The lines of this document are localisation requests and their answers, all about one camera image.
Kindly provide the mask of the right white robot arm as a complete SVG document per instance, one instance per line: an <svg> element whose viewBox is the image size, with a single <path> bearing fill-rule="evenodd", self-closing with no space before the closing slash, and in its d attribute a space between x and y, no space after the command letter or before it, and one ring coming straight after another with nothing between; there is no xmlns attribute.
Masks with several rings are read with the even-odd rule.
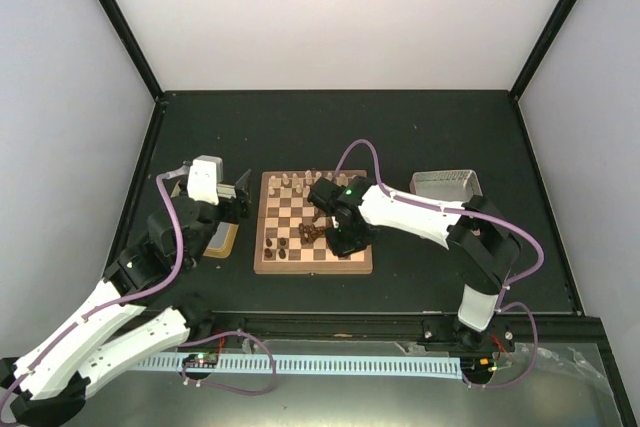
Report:
<svg viewBox="0 0 640 427"><path fill-rule="evenodd" d="M491 215L493 204L474 195L467 202L433 200L389 189L357 176L346 186L321 178L307 200L332 220L325 229L331 252L347 257L365 250L381 227L429 240L460 260L456 273L464 283L452 338L466 351L479 349L491 337L490 323L499 295L521 246Z"/></svg>

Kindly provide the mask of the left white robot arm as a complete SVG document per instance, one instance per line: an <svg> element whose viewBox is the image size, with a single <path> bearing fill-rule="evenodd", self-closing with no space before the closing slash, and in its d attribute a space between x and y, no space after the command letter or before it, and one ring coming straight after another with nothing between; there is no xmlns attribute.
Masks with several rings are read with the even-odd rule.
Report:
<svg viewBox="0 0 640 427"><path fill-rule="evenodd" d="M1 404L10 408L13 425L61 426L138 361L183 342L202 346L213 338L213 315L196 294L180 297L124 335L117 332L197 266L220 224L248 217L250 176L245 172L226 185L194 166L157 176L164 206L148 217L138 240L44 342L21 357L2 359Z"/></svg>

